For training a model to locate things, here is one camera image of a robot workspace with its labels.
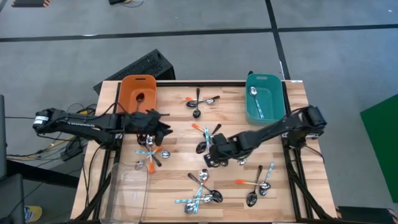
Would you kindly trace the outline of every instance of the black line on floor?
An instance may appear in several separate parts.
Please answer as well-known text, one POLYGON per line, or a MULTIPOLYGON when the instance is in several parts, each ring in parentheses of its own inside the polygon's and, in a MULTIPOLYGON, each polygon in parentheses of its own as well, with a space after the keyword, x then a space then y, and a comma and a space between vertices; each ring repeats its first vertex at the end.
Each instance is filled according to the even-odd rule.
POLYGON ((1 3, 0 3, 0 13, 1 13, 2 9, 4 9, 4 6, 6 5, 6 3, 7 3, 7 0, 2 0, 1 1, 1 3))
POLYGON ((278 52, 279 61, 282 64, 282 75, 283 75, 284 79, 290 80, 290 73, 289 73, 289 69, 287 68, 287 62, 286 62, 286 58, 285 58, 284 48, 282 46, 282 41, 280 40, 278 26, 276 24, 275 14, 274 14, 274 10, 272 9, 271 0, 266 0, 266 4, 267 4, 269 20, 271 22, 272 33, 274 35, 274 40, 275 40, 275 44, 276 44, 276 51, 278 52))
POLYGON ((171 37, 185 35, 214 35, 214 34, 258 34, 271 32, 270 28, 247 28, 247 29, 214 29, 214 30, 183 30, 165 32, 141 32, 129 34, 98 34, 98 35, 66 35, 49 37, 10 37, 0 38, 0 42, 33 42, 53 40, 93 40, 93 39, 119 39, 135 37, 171 37))
POLYGON ((329 26, 329 27, 292 27, 279 28, 279 32, 313 32, 313 31, 343 31, 343 30, 371 30, 398 29, 398 24, 360 25, 360 26, 329 26))

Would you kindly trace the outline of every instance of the orange bin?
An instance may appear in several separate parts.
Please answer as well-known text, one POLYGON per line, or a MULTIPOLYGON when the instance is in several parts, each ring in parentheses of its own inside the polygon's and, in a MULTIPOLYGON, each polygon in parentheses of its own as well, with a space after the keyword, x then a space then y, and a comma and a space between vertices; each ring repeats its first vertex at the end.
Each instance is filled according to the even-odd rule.
MULTIPOLYGON (((123 78, 120 92, 119 103, 128 113, 142 112, 156 109, 156 80, 152 75, 129 75, 123 78), (144 100, 137 102, 138 94, 144 94, 144 100)), ((123 113, 123 109, 118 106, 118 113, 123 113)))

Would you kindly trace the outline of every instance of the yellow object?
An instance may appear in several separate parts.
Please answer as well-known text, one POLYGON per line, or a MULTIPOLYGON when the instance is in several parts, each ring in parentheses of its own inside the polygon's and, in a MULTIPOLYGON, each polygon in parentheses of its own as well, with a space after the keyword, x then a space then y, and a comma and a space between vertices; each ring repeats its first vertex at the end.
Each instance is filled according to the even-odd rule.
POLYGON ((43 214, 39 206, 25 206, 25 222, 36 222, 43 214))

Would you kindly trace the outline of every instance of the teal bin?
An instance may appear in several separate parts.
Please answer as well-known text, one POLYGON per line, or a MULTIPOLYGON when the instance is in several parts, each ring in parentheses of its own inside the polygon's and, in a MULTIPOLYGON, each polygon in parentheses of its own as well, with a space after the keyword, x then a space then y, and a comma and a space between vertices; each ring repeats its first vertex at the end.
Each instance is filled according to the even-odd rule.
POLYGON ((246 121, 249 124, 269 125, 285 116, 282 82, 275 75, 251 74, 246 80, 246 121), (264 119, 260 118, 256 101, 250 95, 250 87, 256 87, 257 101, 261 107, 264 119))

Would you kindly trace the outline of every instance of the green panel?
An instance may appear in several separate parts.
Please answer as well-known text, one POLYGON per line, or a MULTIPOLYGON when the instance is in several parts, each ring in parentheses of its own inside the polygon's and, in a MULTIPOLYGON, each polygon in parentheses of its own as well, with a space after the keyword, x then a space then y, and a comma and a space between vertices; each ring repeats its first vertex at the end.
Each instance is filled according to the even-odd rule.
POLYGON ((361 112, 392 201, 398 203, 398 95, 361 112))

